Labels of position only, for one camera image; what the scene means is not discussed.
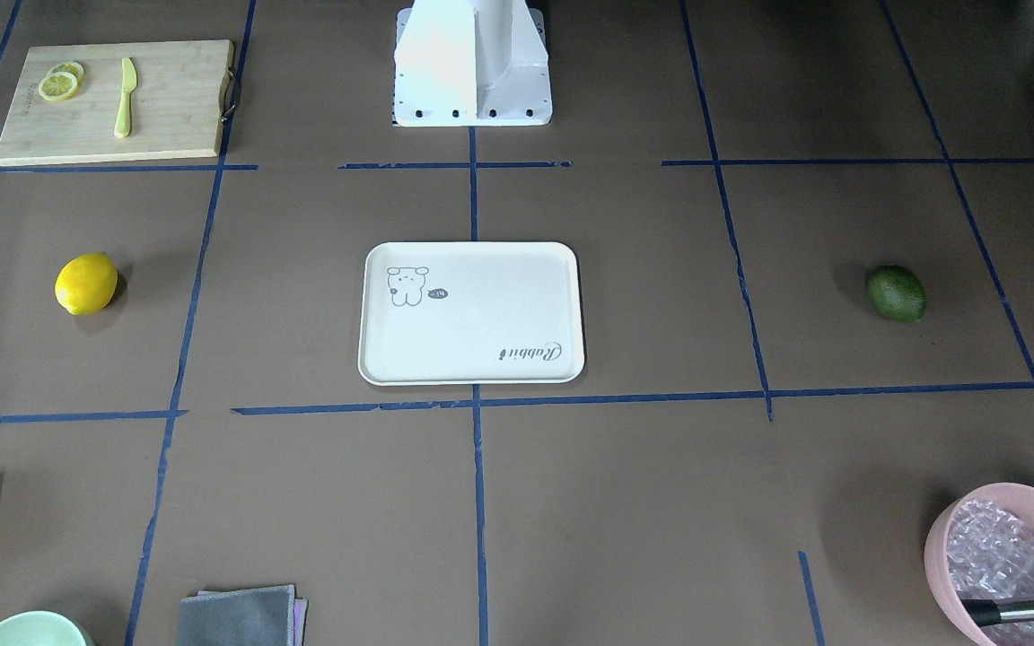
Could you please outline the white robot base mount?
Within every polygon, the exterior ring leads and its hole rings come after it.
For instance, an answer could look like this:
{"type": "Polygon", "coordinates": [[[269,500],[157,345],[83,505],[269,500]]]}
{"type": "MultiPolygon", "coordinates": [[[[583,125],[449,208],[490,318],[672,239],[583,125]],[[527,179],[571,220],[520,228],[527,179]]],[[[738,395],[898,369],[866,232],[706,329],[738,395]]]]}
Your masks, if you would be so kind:
{"type": "Polygon", "coordinates": [[[535,1],[415,1],[397,16],[397,127],[540,127],[554,113],[535,1]]]}

